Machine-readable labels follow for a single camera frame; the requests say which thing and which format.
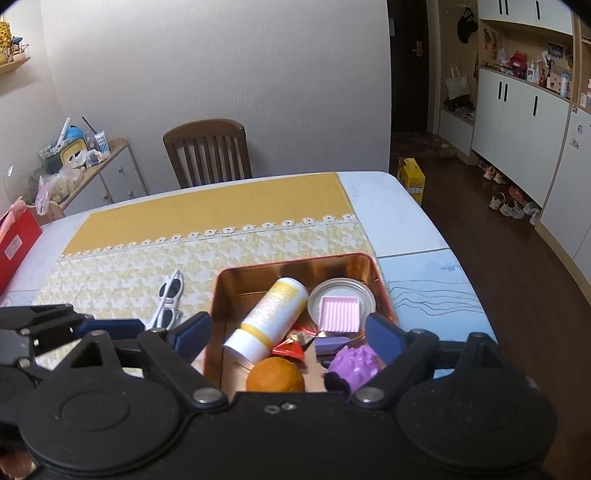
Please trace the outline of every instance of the white tote bag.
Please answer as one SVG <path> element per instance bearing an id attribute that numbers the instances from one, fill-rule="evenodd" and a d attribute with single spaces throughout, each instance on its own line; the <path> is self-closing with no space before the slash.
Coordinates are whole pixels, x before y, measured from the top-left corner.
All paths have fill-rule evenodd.
<path id="1" fill-rule="evenodd" d="M 463 95 L 470 95 L 470 87 L 468 86 L 466 76 L 461 76 L 460 71 L 455 65 L 452 65 L 450 70 L 452 71 L 452 78 L 446 79 L 445 81 L 447 85 L 447 97 L 453 100 Z"/>

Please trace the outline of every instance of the black circular cover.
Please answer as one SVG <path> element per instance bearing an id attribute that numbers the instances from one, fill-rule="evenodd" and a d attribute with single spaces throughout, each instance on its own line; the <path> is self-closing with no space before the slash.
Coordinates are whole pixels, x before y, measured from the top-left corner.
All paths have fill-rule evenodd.
<path id="1" fill-rule="evenodd" d="M 411 443 L 454 468 L 501 471 L 542 460 L 556 414 L 533 382 L 515 371 L 471 368 L 406 392 L 396 419 Z"/>
<path id="2" fill-rule="evenodd" d="M 34 388 L 26 373 L 13 367 L 0 367 L 0 404 Z"/>
<path id="3" fill-rule="evenodd" d="M 43 382 L 19 430 L 36 460 L 73 472 L 113 472 L 161 447 L 179 422 L 164 387 L 123 370 L 87 367 Z"/>

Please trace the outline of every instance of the yellow stripe on bottle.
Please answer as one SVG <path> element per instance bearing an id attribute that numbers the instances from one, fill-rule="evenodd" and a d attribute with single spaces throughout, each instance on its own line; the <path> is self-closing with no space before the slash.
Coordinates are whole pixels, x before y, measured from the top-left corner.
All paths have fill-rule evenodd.
<path id="1" fill-rule="evenodd" d="M 256 338 L 259 342 L 265 345 L 269 350 L 271 350 L 275 345 L 273 345 L 272 340 L 265 335 L 262 331 L 258 328 L 253 327 L 249 323 L 242 322 L 240 325 L 240 329 L 244 330 L 246 333 L 250 333 L 254 338 Z"/>

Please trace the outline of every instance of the red candy wrapper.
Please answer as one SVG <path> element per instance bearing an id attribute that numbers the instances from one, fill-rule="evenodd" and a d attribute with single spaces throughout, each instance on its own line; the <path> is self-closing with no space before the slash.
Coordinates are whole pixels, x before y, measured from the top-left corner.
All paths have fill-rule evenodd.
<path id="1" fill-rule="evenodd" d="M 289 356 L 297 360 L 304 359 L 304 348 L 316 337 L 317 333 L 303 327 L 293 327 L 279 345 L 271 353 L 279 356 Z"/>

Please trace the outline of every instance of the red box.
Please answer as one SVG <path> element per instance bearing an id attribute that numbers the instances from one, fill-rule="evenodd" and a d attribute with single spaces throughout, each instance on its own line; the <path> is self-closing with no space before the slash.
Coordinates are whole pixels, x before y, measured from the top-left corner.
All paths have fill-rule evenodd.
<path id="1" fill-rule="evenodd" d="M 0 219 L 0 225 L 4 220 L 6 215 Z M 28 209 L 8 229 L 0 242 L 0 294 L 40 235 L 41 227 Z"/>

